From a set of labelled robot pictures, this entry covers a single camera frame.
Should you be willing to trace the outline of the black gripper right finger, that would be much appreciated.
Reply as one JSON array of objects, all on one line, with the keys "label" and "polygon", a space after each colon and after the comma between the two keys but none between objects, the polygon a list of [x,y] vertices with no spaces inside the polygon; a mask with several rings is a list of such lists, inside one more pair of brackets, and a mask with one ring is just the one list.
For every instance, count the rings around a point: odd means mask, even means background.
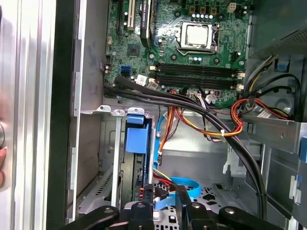
[{"label": "black gripper right finger", "polygon": [[181,230],[279,230],[280,228],[237,207],[226,206],[216,214],[192,202],[185,186],[177,186],[177,219]]}]

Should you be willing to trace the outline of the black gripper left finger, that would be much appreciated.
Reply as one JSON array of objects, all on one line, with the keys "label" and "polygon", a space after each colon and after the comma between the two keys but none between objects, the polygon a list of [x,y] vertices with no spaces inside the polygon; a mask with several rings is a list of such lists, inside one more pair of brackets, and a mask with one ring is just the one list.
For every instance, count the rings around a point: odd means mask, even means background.
[{"label": "black gripper left finger", "polygon": [[147,184],[142,201],[132,203],[122,211],[113,206],[101,206],[62,227],[63,230],[152,230],[154,186]]}]

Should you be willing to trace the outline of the person hand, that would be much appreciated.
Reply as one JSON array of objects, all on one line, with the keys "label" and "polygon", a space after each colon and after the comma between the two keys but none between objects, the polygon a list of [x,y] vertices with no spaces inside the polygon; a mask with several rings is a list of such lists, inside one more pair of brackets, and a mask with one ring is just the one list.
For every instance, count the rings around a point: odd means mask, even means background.
[{"label": "person hand", "polygon": [[3,186],[4,182],[4,172],[2,170],[2,166],[5,161],[6,154],[7,154],[7,147],[4,147],[3,149],[0,150],[0,187]]}]

